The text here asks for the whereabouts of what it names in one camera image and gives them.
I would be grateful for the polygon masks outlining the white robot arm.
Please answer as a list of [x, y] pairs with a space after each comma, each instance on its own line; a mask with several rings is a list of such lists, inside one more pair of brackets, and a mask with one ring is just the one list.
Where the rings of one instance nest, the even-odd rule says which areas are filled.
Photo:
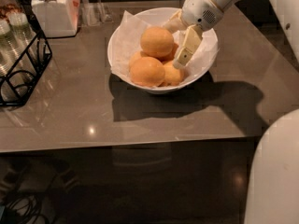
[[[164, 25], [183, 31], [174, 67], [184, 67], [198, 50], [201, 35], [240, 0], [185, 0]], [[299, 0], [269, 0], [299, 60]], [[280, 117], [264, 133], [249, 176], [244, 224], [299, 224], [299, 109]]]

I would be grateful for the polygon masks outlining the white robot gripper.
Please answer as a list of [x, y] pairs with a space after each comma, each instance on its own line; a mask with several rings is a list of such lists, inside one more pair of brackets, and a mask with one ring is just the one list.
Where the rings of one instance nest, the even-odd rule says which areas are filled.
[[163, 24], [163, 28], [171, 34], [184, 31], [180, 35], [173, 61], [175, 68], [182, 69], [186, 66], [203, 40], [203, 31], [212, 29], [222, 17], [223, 11], [213, 0], [185, 0], [182, 9]]

